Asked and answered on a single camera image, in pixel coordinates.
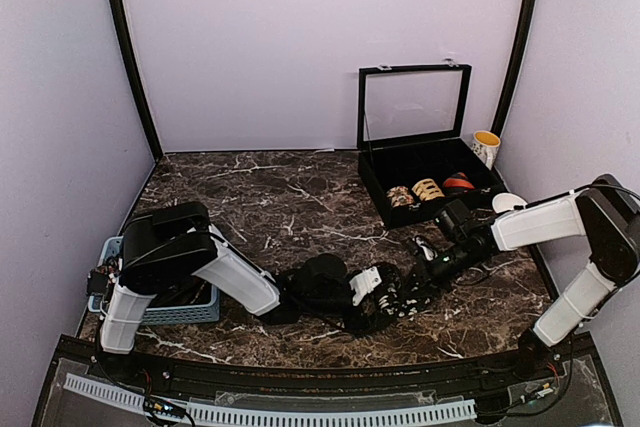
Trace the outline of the black white patterned tie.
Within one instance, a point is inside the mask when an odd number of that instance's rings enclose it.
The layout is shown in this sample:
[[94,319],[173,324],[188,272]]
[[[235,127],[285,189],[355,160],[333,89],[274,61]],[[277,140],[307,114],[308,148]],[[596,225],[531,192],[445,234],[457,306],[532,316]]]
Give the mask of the black white patterned tie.
[[406,286],[395,271],[381,275],[381,284],[373,292],[374,319],[379,324],[391,324],[398,319],[412,318],[434,302],[435,292],[428,286]]

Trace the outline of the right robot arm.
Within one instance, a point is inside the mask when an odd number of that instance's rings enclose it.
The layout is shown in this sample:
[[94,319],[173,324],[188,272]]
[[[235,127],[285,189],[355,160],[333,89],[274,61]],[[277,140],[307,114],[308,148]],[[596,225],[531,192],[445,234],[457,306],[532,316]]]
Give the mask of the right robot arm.
[[413,239],[409,295],[426,305],[467,269],[501,253],[553,244],[581,246],[584,264],[519,336],[510,371],[521,381],[545,369],[553,350],[639,276],[639,195],[603,174],[591,183],[476,219],[454,200],[434,218],[450,247]]

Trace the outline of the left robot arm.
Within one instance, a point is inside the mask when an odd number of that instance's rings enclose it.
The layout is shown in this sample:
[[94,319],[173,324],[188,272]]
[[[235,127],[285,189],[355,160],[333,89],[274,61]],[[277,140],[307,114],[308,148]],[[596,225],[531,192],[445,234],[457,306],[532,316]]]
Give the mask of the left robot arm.
[[349,272],[333,254],[272,274],[249,260],[210,221],[200,202],[138,215],[125,225],[120,251],[92,273],[104,280],[107,302],[96,333],[101,364],[120,383],[141,374],[132,354],[150,304],[199,278],[240,303],[267,325],[288,325],[308,315],[355,337],[392,325],[400,312],[397,268],[383,262]]

